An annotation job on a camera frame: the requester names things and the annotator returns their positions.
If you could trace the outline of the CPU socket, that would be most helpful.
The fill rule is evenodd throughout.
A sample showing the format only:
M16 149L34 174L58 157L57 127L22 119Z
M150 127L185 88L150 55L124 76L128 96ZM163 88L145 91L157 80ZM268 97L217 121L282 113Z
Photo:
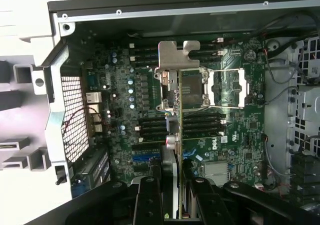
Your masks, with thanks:
M178 98L175 90L170 90L172 87L169 78L170 73L166 71L164 75L159 73L154 77L160 80L160 96L162 106L171 108L174 101ZM181 72L182 87L180 88L180 96L182 98L182 108L184 111L197 111L210 106L209 95L207 92L208 73L201 72L200 69L186 69Z

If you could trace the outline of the black open PC case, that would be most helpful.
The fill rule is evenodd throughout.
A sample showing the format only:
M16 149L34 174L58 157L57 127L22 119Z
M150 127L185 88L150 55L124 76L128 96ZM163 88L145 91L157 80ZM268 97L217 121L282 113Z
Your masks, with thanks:
M253 185L277 199L320 217L320 202L298 206L290 202L291 156L299 91L297 77L311 86L299 67L305 42L320 39L320 0L70 0L52 1L60 40L43 62L49 101L45 128L48 156L57 185L67 185L71 200L117 178L108 178L109 150L98 144L88 111L85 69L99 42L160 38L197 41L194 36L226 35L227 43L253 38L264 41L265 176ZM160 191L163 225L204 225L183 174L182 219L173 218L173 158L161 150ZM127 186L136 184L142 175Z

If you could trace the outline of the silver disk bay cage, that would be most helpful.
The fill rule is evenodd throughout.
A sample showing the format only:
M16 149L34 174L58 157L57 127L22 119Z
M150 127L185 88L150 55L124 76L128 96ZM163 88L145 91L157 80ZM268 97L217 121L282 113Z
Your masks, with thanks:
M299 64L312 86L297 77L294 144L290 159L289 200L297 206L320 202L320 39L304 43Z

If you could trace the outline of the silver finned chipset heatsink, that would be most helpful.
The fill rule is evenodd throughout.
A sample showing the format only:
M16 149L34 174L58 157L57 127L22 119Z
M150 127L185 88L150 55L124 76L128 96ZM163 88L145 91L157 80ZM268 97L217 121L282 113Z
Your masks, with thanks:
M208 180L212 180L216 186L223 186L230 180L228 163L223 161L206 162L204 176Z

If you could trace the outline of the round coin cell battery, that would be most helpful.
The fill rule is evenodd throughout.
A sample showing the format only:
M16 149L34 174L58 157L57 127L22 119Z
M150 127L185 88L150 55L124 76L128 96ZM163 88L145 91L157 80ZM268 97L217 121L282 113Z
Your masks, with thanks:
M244 60L247 61L247 62L253 62L253 61L256 60L257 54L256 54L256 52L255 52L254 50L248 49L248 50L246 50L246 51L244 52L243 58L244 58Z

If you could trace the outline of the metal socket cover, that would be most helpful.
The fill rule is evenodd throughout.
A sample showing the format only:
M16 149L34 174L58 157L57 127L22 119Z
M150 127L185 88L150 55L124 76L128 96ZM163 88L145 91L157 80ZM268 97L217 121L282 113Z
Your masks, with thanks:
M210 70L205 83L209 106L242 109L250 93L250 84L243 68Z

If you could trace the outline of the green motherboard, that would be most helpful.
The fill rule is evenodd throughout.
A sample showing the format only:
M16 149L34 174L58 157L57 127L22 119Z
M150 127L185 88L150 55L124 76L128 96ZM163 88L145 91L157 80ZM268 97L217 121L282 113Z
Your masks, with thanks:
M202 73L244 69L249 95L244 108L203 107L183 110L183 135L222 134L222 137L182 140L182 155L192 161L195 176L204 177L205 163L228 163L229 181L249 185L266 174L264 161L265 43L260 38L227 43L226 35L196 35L200 49L191 51ZM85 68L90 125L97 143L106 144L109 179L129 184L133 178L151 173L149 161L133 162L135 155L159 154L165 141L139 142L139 137L168 135L161 104L158 67L159 37L101 41ZM256 60L244 59L246 50Z

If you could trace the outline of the grey plastic parts rack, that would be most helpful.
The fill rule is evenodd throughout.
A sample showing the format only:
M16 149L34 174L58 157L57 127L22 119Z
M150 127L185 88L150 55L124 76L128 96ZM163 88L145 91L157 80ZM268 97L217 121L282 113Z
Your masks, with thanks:
M42 78L30 61L0 56L0 171L45 171L50 166L45 139L49 103Z

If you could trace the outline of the blue expansion slot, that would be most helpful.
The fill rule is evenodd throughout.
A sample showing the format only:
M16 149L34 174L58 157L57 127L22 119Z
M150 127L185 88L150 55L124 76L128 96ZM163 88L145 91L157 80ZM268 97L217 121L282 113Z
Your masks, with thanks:
M133 155L132 161L133 162L147 162L150 159L159 159L159 154L141 154L141 155Z

